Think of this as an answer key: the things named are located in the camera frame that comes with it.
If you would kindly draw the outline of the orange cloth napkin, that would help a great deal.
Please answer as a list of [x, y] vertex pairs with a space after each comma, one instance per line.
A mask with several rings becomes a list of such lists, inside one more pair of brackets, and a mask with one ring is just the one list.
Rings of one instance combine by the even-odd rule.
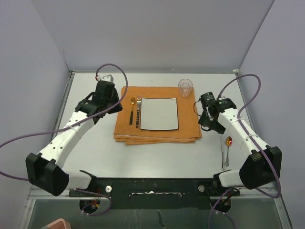
[[[178, 87], [143, 87], [129, 86], [122, 88], [121, 93], [127, 92], [121, 104], [123, 110], [118, 113], [114, 129], [114, 139], [117, 142], [125, 142], [126, 145], [141, 145], [160, 142], [195, 142], [202, 137], [202, 131], [198, 124], [197, 109], [194, 90], [187, 97], [182, 97]], [[135, 127], [136, 109], [133, 107], [133, 123], [129, 124], [131, 113], [131, 98], [177, 98], [179, 129], [172, 131], [149, 131]]]

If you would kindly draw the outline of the gold fork green handle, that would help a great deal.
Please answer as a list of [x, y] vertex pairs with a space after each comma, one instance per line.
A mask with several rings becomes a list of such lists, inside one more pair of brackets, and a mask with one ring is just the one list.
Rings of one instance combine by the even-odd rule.
[[132, 125], [133, 123], [133, 107], [135, 105], [136, 99], [135, 97], [131, 98], [131, 104], [132, 104], [132, 108], [131, 108], [131, 113], [130, 113], [130, 120], [129, 120], [129, 124]]

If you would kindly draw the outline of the copper bowl spoon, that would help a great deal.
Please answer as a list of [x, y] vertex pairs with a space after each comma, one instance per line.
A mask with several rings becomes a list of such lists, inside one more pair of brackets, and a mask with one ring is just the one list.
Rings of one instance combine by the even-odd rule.
[[226, 151], [226, 159], [225, 159], [225, 166], [228, 167], [229, 166], [229, 148], [232, 145], [233, 140], [232, 138], [229, 136], [226, 138], [225, 140], [225, 145], [227, 147], [227, 151]]

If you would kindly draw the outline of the silver table knife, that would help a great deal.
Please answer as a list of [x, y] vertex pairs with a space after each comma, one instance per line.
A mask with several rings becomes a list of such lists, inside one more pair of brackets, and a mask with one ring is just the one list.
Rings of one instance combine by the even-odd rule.
[[221, 146], [221, 152], [222, 152], [222, 171], [225, 171], [225, 155], [224, 155], [224, 140], [222, 137], [220, 137], [220, 146]]

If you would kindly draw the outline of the silver fork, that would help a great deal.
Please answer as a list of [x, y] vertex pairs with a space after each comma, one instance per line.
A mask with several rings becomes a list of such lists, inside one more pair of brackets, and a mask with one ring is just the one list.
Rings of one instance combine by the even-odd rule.
[[139, 96], [137, 96], [136, 128], [139, 127], [141, 103], [142, 103], [142, 97], [139, 95]]

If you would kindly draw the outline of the clear drinking glass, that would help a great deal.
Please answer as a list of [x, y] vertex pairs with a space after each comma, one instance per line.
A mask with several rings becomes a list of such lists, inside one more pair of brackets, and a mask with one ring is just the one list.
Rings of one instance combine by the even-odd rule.
[[193, 82], [189, 79], [181, 79], [178, 83], [179, 92], [182, 97], [187, 97], [192, 89], [193, 89]]

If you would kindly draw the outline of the white square plate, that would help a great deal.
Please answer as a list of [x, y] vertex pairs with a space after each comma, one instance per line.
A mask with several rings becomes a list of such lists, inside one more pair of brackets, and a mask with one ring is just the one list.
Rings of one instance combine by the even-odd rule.
[[141, 130], [179, 129], [177, 98], [142, 98], [140, 113]]

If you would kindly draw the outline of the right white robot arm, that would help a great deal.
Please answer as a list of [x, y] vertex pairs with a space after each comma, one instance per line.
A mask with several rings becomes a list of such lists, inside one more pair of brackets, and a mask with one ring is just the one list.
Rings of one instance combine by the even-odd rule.
[[207, 92], [199, 101], [203, 108], [198, 121], [201, 128], [219, 133], [226, 152], [237, 157], [237, 169], [215, 175], [215, 194], [222, 195], [229, 187], [258, 188], [280, 177], [281, 150], [269, 146], [254, 132], [231, 99], [215, 99], [212, 92]]

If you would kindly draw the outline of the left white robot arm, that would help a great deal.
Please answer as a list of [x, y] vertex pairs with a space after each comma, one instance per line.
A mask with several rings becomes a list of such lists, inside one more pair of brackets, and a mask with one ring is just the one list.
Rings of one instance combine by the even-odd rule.
[[120, 112], [122, 105], [111, 78], [97, 82], [96, 89], [76, 106], [65, 125], [53, 140], [37, 154], [30, 153], [25, 162], [31, 184], [58, 196], [69, 188], [79, 188], [86, 196], [92, 196], [97, 184], [85, 172], [65, 172], [65, 161], [77, 143], [106, 114]]

